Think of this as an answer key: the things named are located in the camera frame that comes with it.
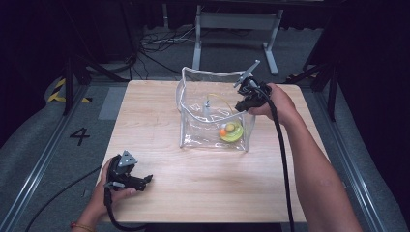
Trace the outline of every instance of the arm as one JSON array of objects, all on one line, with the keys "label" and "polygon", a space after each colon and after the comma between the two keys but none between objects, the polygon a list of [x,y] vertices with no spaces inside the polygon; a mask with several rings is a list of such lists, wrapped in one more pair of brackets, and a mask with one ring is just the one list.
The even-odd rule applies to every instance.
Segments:
[{"label": "arm", "polygon": [[[362,231],[336,171],[317,146],[293,101],[275,84],[271,99],[286,128],[292,149],[295,182],[311,231]],[[267,115],[268,104],[251,108],[250,114]]]},{"label": "arm", "polygon": [[[97,183],[96,187],[94,188],[93,195],[90,199],[90,202],[85,207],[84,211],[82,212],[81,216],[76,221],[76,224],[80,226],[86,226],[92,230],[96,230],[97,223],[99,222],[100,218],[104,216],[107,211],[106,207],[103,204],[103,196],[104,196],[104,184],[106,180],[106,172],[108,170],[109,163],[111,159],[105,164],[102,169],[102,174],[100,181]],[[136,194],[136,190],[134,188],[128,188],[120,191],[112,191],[112,203],[115,204],[121,199],[126,197],[132,196]],[[74,227],[72,228],[72,232],[85,232],[87,229],[81,227]]]}]

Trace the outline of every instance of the gray carpet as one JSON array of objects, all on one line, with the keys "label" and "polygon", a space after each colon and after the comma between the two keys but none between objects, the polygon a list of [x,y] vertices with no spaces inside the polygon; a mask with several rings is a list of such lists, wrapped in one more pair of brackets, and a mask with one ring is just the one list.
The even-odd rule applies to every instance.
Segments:
[{"label": "gray carpet", "polygon": [[[265,33],[251,32],[246,36],[238,36],[221,31],[210,32],[203,38],[201,70],[219,73],[241,71],[253,64],[255,59],[259,59],[261,64],[253,72],[254,76],[260,81],[282,82],[288,75],[302,71],[302,66],[320,33],[320,30],[279,31],[274,45],[279,75],[271,76],[261,48],[266,38]],[[191,66],[193,43],[186,41],[173,45],[165,51],[147,54],[170,69],[180,71],[184,66]],[[180,78],[179,74],[160,66],[151,59],[143,55],[139,57],[141,60],[134,65],[134,69],[131,69],[131,75],[130,71],[118,74],[126,79],[174,80]],[[306,86],[309,80],[304,80],[299,84]],[[54,83],[50,83],[49,90],[53,87]],[[92,102],[80,103],[75,109],[73,117],[62,132],[61,140],[52,154],[52,160],[27,206],[22,209],[22,214],[16,220],[13,231],[24,231],[34,214],[56,192],[102,164],[125,87],[125,84],[113,83],[106,77],[94,76],[93,82],[83,96],[92,98]],[[359,221],[365,231],[371,231],[361,202],[357,199],[349,177],[346,175],[342,164],[342,154],[329,127],[329,119],[322,112],[320,101],[318,101],[318,95],[326,99],[327,92],[312,93],[309,88],[303,88],[303,93],[331,162],[346,184]],[[25,179],[61,120],[63,110],[62,102],[49,102],[44,109],[24,123],[0,150],[2,158],[0,162],[1,218],[4,218],[12,207]],[[336,117],[336,126],[346,149],[363,175],[374,201],[374,207],[386,231],[408,231],[394,198],[371,161],[340,90],[337,93]],[[70,135],[82,128],[87,130],[86,134],[90,137],[84,138],[78,146],[79,139],[71,138]],[[68,231],[70,221],[76,220],[87,204],[97,178],[98,172],[64,191],[44,209],[32,224],[30,231]],[[282,228],[283,231],[289,231],[286,223]],[[308,231],[305,223],[298,223],[296,228],[297,231]],[[116,231],[116,229],[110,223],[102,222],[98,231]]]}]

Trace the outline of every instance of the black cable on floor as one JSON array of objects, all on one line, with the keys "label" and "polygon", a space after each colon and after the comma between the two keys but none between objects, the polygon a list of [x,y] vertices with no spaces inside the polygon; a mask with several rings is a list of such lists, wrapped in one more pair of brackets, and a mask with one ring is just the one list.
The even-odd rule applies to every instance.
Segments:
[{"label": "black cable on floor", "polygon": [[68,186],[66,186],[65,188],[61,189],[59,192],[57,192],[53,197],[51,197],[51,199],[49,199],[37,212],[36,214],[33,216],[33,218],[31,219],[30,223],[28,223],[25,232],[28,232],[30,230],[31,225],[34,223],[34,221],[36,220],[36,218],[40,215],[40,213],[55,199],[57,198],[59,195],[61,195],[61,193],[63,193],[64,191],[66,191],[67,189],[71,188],[73,185],[77,184],[78,182],[84,180],[85,178],[89,177],[90,175],[92,175],[93,173],[99,171],[102,167],[99,166],[96,169],[92,170],[91,172],[85,174],[84,176],[80,177],[79,179],[75,180],[74,182],[72,182],[71,184],[69,184]]}]

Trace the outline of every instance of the dark background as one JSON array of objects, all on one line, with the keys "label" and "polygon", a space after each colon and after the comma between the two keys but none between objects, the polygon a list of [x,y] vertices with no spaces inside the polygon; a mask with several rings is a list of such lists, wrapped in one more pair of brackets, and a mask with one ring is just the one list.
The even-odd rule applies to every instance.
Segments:
[{"label": "dark background", "polygon": [[[288,11],[281,26],[326,27],[309,61],[337,63],[339,85],[363,141],[410,224],[410,5],[357,2],[355,10],[332,19],[315,10]],[[45,106],[44,91],[64,70],[69,50],[96,63],[124,60],[135,52],[144,25],[163,26],[160,4],[122,4],[0,3],[0,146]],[[121,11],[134,31],[127,32]],[[169,6],[169,27],[192,24],[194,15],[193,6]]]}]

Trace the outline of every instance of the clear plastic container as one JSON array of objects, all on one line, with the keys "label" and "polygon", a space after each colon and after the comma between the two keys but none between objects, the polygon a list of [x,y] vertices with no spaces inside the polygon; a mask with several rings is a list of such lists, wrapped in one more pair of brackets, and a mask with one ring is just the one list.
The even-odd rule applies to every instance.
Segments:
[{"label": "clear plastic container", "polygon": [[240,98],[234,91],[216,93],[215,89],[195,88],[190,80],[235,82],[242,72],[204,72],[182,69],[182,79],[176,90],[176,103],[181,112],[180,147],[223,148],[249,150],[255,116],[238,112],[226,99]]}]

